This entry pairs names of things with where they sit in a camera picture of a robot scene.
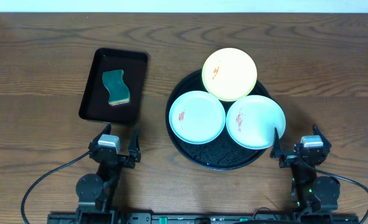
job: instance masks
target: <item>wood grain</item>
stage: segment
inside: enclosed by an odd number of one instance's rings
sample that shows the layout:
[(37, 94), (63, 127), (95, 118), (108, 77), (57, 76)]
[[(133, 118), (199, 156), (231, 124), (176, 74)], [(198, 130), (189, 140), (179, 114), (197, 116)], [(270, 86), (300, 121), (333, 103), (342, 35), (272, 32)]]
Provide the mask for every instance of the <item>wood grain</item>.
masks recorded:
[[(282, 106), (292, 146), (318, 124), (333, 147), (321, 169), (368, 187), (368, 14), (0, 14), (0, 223), (22, 223), (20, 202), (42, 174), (83, 154), (104, 124), (78, 117), (100, 47), (149, 53), (141, 119), (143, 160), (124, 170), (115, 203), (154, 212), (289, 210), (290, 170), (265, 155), (228, 172), (203, 169), (172, 145), (164, 122), (176, 84), (222, 47), (248, 52)], [(123, 139), (133, 128), (114, 126)], [(89, 158), (30, 194), (31, 223), (73, 212)], [(338, 213), (363, 216), (368, 198), (342, 182)]]

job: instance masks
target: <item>sponge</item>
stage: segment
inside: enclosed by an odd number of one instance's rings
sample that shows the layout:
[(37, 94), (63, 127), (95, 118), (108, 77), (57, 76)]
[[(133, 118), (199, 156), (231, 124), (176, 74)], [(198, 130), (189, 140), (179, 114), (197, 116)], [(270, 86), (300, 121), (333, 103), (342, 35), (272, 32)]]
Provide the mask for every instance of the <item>sponge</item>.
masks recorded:
[(114, 70), (102, 74), (102, 82), (109, 91), (110, 105), (118, 105), (130, 102), (130, 90), (123, 81), (124, 71)]

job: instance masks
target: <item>white plate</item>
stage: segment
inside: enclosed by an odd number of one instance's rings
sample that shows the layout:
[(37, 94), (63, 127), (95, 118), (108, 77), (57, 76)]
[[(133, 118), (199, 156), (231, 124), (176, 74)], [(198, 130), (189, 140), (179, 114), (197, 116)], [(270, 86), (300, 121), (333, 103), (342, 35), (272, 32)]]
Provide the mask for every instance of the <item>white plate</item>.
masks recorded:
[(228, 133), (248, 149), (272, 146), (275, 127), (281, 138), (286, 128), (285, 114), (275, 101), (265, 96), (246, 96), (236, 101), (227, 113)]
[(226, 48), (214, 52), (205, 61), (202, 81), (206, 90), (223, 101), (247, 96), (257, 81), (253, 59), (239, 49)]
[(176, 136), (191, 144), (214, 140), (224, 129), (225, 110), (210, 93), (190, 91), (172, 104), (169, 122)]

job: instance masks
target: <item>black tray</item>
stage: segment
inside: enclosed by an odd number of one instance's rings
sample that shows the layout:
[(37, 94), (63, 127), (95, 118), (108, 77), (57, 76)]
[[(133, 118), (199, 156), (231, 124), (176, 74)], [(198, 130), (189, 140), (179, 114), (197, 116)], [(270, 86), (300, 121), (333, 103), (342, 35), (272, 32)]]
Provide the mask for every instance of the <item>black tray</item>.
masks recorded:
[[(184, 78), (175, 89), (172, 91), (166, 107), (166, 126), (167, 132), (172, 143), (178, 151), (190, 161), (205, 168), (214, 170), (231, 170), (238, 169), (249, 165), (254, 160), (258, 159), (266, 149), (252, 150), (237, 144), (229, 135), (227, 127), (213, 141), (206, 144), (189, 144), (179, 139), (172, 131), (169, 123), (169, 112), (172, 103), (182, 94), (189, 91), (201, 90), (207, 91), (202, 82), (202, 70), (198, 70), (186, 78)], [(249, 95), (262, 95), (268, 98), (268, 94), (264, 86), (257, 81), (252, 92)], [(221, 101), (225, 112), (234, 102)]]
[[(91, 121), (135, 124), (138, 119), (147, 63), (148, 56), (142, 52), (98, 49), (94, 55), (78, 115)], [(130, 90), (130, 102), (111, 106), (108, 103), (109, 91), (102, 82), (102, 73), (118, 69), (124, 70), (123, 81)]]

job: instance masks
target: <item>round black tray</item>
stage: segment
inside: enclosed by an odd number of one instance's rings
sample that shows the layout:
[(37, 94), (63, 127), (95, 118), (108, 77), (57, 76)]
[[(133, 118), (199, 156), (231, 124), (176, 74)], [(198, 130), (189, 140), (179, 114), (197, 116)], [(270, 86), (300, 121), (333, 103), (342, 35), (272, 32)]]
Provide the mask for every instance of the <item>round black tray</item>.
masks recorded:
[[(229, 135), (227, 127), (213, 141), (205, 144), (189, 144), (179, 139), (172, 131), (169, 123), (169, 112), (172, 103), (182, 94), (189, 91), (201, 90), (207, 91), (202, 82), (202, 70), (193, 72), (184, 78), (175, 89), (172, 91), (166, 107), (166, 126), (170, 139), (178, 151), (190, 161), (199, 166), (214, 169), (214, 170), (231, 170), (238, 169), (249, 165), (254, 160), (258, 159), (266, 149), (252, 150), (237, 144)], [(257, 81), (254, 89), (249, 95), (262, 95), (268, 98), (268, 94), (264, 86)], [(233, 102), (221, 101), (225, 112), (233, 104)]]

